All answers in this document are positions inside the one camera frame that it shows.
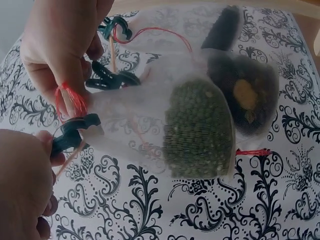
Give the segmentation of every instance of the mesh bag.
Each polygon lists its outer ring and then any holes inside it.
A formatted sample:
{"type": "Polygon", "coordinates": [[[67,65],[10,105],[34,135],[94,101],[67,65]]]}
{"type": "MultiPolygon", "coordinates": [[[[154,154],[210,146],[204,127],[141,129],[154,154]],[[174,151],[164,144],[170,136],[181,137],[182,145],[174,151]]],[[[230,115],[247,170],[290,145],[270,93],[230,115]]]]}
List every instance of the mesh bag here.
{"type": "Polygon", "coordinates": [[[268,133],[279,98],[279,75],[272,64],[247,56],[206,49],[207,75],[223,92],[230,108],[237,144],[257,149],[268,133]]]}
{"type": "Polygon", "coordinates": [[[94,93],[88,110],[99,115],[104,135],[84,133],[84,140],[172,178],[232,174],[234,124],[205,65],[195,55],[163,56],[145,69],[141,86],[94,93]]]}
{"type": "Polygon", "coordinates": [[[122,27],[113,32],[116,41],[132,51],[164,54],[190,48],[230,50],[244,24],[243,10],[213,2],[158,6],[140,11],[129,20],[132,38],[127,41],[122,27]]]}

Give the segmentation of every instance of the black plastic clip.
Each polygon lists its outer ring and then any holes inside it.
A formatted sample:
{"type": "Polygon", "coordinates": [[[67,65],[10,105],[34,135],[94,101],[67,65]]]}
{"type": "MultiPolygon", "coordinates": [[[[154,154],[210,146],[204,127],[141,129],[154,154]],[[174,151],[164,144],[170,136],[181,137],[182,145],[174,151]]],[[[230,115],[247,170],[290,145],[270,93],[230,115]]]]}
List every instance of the black plastic clip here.
{"type": "Polygon", "coordinates": [[[99,90],[116,90],[120,87],[138,86],[140,85],[139,78],[131,72],[120,71],[115,74],[105,68],[97,61],[92,62],[92,70],[100,79],[90,78],[85,81],[88,88],[99,90]]]}
{"type": "Polygon", "coordinates": [[[127,40],[130,40],[132,37],[132,31],[129,29],[128,23],[120,16],[114,16],[111,20],[109,17],[104,18],[104,25],[99,25],[98,31],[102,33],[102,36],[105,40],[109,41],[109,37],[111,35],[112,30],[116,26],[116,24],[122,27],[122,34],[126,36],[127,40]]]}
{"type": "Polygon", "coordinates": [[[99,126],[101,121],[95,113],[88,114],[84,117],[74,117],[66,121],[61,126],[62,135],[53,139],[51,157],[69,149],[80,146],[82,138],[78,132],[79,129],[88,129],[90,126],[99,126]]]}

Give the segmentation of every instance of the black and white paisley pattern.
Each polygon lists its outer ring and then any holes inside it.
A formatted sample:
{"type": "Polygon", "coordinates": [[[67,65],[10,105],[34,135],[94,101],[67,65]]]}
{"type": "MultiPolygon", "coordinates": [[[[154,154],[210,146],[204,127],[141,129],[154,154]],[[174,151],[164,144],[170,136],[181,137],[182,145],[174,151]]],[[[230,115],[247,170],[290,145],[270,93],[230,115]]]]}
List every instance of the black and white paisley pattern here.
{"type": "MultiPolygon", "coordinates": [[[[212,14],[203,7],[192,13],[212,14]]],[[[279,104],[263,142],[272,154],[238,157],[233,179],[226,182],[170,179],[89,147],[55,186],[59,209],[48,218],[53,239],[320,240],[319,75],[290,13],[244,7],[243,20],[233,52],[274,63],[279,72],[279,104]]],[[[159,21],[178,25],[170,9],[154,15],[154,24],[159,21]]],[[[183,27],[191,36],[208,28],[188,16],[183,27]]],[[[109,68],[109,45],[102,42],[105,54],[99,61],[109,68]]],[[[160,57],[118,45],[115,55],[119,71],[137,76],[160,57]]],[[[143,133],[159,133],[158,119],[136,117],[143,133]]],[[[55,108],[26,74],[17,41],[0,65],[0,127],[53,133],[58,126],[55,108]]],[[[109,127],[133,130],[126,120],[109,127]]],[[[144,150],[135,142],[130,147],[144,150]]]]}

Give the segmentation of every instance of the green seeds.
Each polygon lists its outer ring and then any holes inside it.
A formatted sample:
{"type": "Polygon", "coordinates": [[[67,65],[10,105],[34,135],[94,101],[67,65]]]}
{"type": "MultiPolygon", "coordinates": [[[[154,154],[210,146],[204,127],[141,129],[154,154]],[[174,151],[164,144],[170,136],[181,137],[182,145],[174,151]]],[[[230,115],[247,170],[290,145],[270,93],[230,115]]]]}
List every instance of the green seeds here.
{"type": "Polygon", "coordinates": [[[212,83],[195,79],[175,87],[165,119],[163,155],[172,177],[210,179],[228,173],[232,120],[212,83]]]}

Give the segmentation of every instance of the red thread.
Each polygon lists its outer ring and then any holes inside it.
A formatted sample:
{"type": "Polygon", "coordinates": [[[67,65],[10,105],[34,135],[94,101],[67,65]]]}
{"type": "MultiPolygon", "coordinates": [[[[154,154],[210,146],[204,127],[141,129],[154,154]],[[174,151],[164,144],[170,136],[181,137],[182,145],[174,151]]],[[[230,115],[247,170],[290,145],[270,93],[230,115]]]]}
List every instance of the red thread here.
{"type": "Polygon", "coordinates": [[[246,156],[269,156],[272,152],[269,149],[260,149],[260,150],[253,150],[253,151],[241,151],[238,149],[235,155],[246,155],[246,156]]]}
{"type": "Polygon", "coordinates": [[[164,32],[167,32],[167,33],[171,33],[171,34],[176,35],[178,38],[180,38],[180,39],[183,41],[183,43],[185,44],[185,46],[188,48],[188,51],[189,51],[190,53],[192,53],[192,47],[191,47],[189,41],[188,41],[184,36],[180,35],[179,33],[174,32],[174,31],[171,31],[171,30],[168,30],[168,29],[165,29],[165,28],[161,28],[161,27],[155,27],[155,26],[154,26],[154,27],[146,27],[146,28],[140,29],[140,30],[134,35],[134,37],[132,37],[130,40],[128,40],[128,41],[121,41],[121,40],[119,40],[118,37],[117,37],[117,25],[118,25],[118,24],[116,24],[116,25],[114,26],[114,28],[113,28],[113,37],[114,37],[114,40],[115,40],[117,43],[119,43],[119,44],[128,44],[128,43],[131,43],[137,36],[139,36],[140,34],[142,34],[142,33],[145,32],[145,31],[148,31],[148,30],[160,30],[160,31],[164,31],[164,32]]]}
{"type": "Polygon", "coordinates": [[[64,121],[61,118],[61,111],[59,108],[59,92],[61,90],[65,90],[70,98],[70,101],[74,105],[74,114],[73,117],[84,117],[87,115],[87,105],[84,100],[84,98],[77,94],[75,91],[73,91],[66,82],[64,82],[61,86],[58,86],[55,90],[55,108],[56,108],[56,114],[58,115],[59,120],[64,123],[64,121]]]}

